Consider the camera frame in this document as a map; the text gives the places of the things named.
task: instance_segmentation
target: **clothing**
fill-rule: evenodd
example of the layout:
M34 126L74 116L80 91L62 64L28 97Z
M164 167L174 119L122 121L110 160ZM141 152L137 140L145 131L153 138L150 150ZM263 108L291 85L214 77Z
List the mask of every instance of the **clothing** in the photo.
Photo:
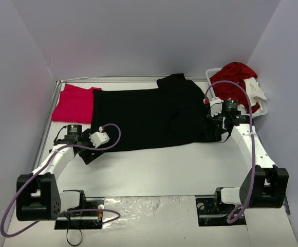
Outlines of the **clothing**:
M218 73L210 78L211 83L214 84L217 81L228 80L238 83L243 89L246 89L244 79L257 78L256 73L247 65L238 62L232 62L224 66ZM235 85L230 83L220 83L213 86L215 95L220 99L237 99L238 104L242 104L249 110L246 96ZM256 112L260 108L259 104L252 106L252 112Z
M265 93L258 86L258 82L254 77L249 79L245 79L246 93L251 101L251 106L255 106L256 104L260 105L260 109L263 110L262 101L267 100Z
M157 81L158 89L128 91L94 90L91 130L108 123L121 129L119 143L108 152L179 146L208 139L201 126L207 116L204 93L184 74L174 74ZM114 127L106 131L111 145L118 137Z
M78 86L65 84L60 92L59 103L52 113L52 121L77 122L90 124L93 114L93 89L83 89Z

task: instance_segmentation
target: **folded black cloth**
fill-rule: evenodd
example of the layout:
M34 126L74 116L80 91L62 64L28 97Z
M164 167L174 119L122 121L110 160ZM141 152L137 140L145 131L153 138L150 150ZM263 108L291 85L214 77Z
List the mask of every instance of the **folded black cloth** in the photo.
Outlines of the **folded black cloth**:
M204 134L201 119L207 116L204 93L184 74L157 80L158 89L94 90L91 130L104 124L121 129L119 143L107 152L163 148L189 143L216 142ZM118 137L114 127L107 127L110 146Z

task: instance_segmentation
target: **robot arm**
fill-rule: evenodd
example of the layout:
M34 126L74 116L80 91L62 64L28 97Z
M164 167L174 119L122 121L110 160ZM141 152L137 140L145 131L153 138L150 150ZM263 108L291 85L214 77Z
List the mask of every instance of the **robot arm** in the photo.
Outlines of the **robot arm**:
M68 125L64 139L55 141L49 156L31 174L20 175L16 186L17 191L33 174L39 172L49 162L50 164L22 191L16 200L16 216L20 221L56 220L60 213L71 208L84 208L85 194L79 191L59 192L57 180L67 164L79 154L88 164L103 152L92 153L77 147L61 147L68 144L81 144L97 148L109 141L108 135L100 129L90 134L89 130L82 133L82 126Z
M203 121L206 135L216 135L228 132L239 146L249 170L241 187L217 188L215 192L216 205L234 204L244 205L251 183L252 172L252 141L255 142L255 176L253 191L248 208L279 208L283 205L288 172L285 168L278 168L269 157L259 140L255 128L250 133L249 117L241 115L237 109L237 100L222 101L211 99L206 104L208 116Z

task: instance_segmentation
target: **white cloth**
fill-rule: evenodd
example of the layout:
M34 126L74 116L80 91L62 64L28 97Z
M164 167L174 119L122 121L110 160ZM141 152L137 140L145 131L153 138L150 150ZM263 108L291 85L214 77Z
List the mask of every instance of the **white cloth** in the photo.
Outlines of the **white cloth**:
M254 77L245 79L246 93L251 101L251 106L255 106L256 103L260 105L260 109L263 110L262 101L267 100L265 93L259 88L258 82Z

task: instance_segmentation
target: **pink cloth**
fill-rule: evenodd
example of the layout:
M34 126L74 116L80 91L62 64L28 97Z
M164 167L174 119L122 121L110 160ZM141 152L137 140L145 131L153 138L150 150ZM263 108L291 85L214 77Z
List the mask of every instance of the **pink cloth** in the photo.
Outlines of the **pink cloth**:
M93 89L101 90L97 87L83 89L65 84L65 89L60 92L59 103L52 113L52 121L90 124L93 115Z

